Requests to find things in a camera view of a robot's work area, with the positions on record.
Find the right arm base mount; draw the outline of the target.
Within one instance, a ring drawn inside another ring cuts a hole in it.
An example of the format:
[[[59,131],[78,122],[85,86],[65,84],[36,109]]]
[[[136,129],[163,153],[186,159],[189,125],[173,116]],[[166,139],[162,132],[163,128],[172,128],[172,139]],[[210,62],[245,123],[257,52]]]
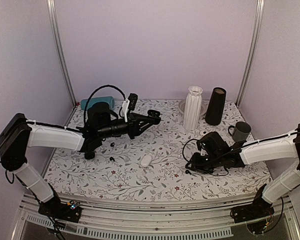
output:
[[[235,223],[251,221],[274,214],[273,205],[262,198],[265,187],[266,184],[259,188],[252,203],[236,206],[231,209],[230,217],[234,219]]]

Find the small white earbud case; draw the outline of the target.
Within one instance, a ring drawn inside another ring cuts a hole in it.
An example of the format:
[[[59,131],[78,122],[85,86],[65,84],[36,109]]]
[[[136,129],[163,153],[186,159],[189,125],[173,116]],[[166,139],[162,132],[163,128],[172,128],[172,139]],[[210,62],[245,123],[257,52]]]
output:
[[[208,132],[206,131],[206,130],[202,130],[202,131],[200,131],[200,135],[201,136],[204,136],[204,135],[206,135]]]

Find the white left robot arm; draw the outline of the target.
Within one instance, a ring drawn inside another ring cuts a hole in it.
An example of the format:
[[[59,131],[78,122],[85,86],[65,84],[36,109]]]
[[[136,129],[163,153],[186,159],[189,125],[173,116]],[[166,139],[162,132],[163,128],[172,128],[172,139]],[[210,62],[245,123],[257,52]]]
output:
[[[65,211],[64,205],[53,187],[28,162],[27,149],[68,149],[92,159],[105,139],[122,135],[134,139],[161,121],[160,112],[152,109],[147,115],[141,115],[125,106],[123,113],[120,118],[107,103],[97,102],[88,109],[84,126],[77,129],[30,121],[24,114],[17,113],[0,134],[0,164],[13,173],[53,217],[60,217]]]

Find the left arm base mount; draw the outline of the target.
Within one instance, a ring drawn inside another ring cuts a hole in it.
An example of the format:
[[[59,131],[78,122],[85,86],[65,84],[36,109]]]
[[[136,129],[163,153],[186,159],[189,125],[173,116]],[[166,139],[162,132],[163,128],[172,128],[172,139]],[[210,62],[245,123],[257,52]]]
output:
[[[72,223],[78,223],[82,214],[80,202],[70,200],[67,203],[62,203],[57,192],[48,184],[53,192],[52,199],[47,202],[40,202],[38,213],[52,219],[64,220]]]

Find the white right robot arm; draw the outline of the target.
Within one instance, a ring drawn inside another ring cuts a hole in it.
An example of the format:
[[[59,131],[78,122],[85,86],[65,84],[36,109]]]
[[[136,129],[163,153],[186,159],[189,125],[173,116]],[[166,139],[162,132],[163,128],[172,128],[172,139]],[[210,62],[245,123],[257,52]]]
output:
[[[218,132],[229,145],[234,143],[228,127],[237,120],[223,120],[219,125],[201,121],[194,131],[170,119],[151,127],[138,137],[133,155],[137,173],[133,174],[138,190],[134,199],[143,201],[194,201],[254,194],[259,187],[284,171],[294,158],[284,157],[270,162],[257,162],[246,167],[231,168],[229,173],[218,167],[212,174],[186,173],[186,161],[197,151],[196,139]]]

